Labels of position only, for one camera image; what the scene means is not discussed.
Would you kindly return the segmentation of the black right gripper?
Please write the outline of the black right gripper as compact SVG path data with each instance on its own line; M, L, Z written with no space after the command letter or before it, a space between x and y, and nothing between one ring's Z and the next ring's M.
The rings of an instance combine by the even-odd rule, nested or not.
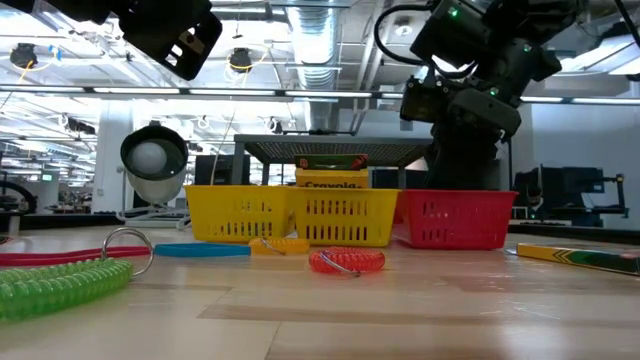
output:
M438 122L425 152L429 189L484 190L485 176L496 157L502 132L496 128Z

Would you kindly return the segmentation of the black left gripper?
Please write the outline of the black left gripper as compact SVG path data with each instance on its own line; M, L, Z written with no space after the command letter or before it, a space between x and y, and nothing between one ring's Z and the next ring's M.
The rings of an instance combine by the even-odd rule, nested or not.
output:
M133 0L117 8L124 39L190 81L200 72L223 26L208 0Z

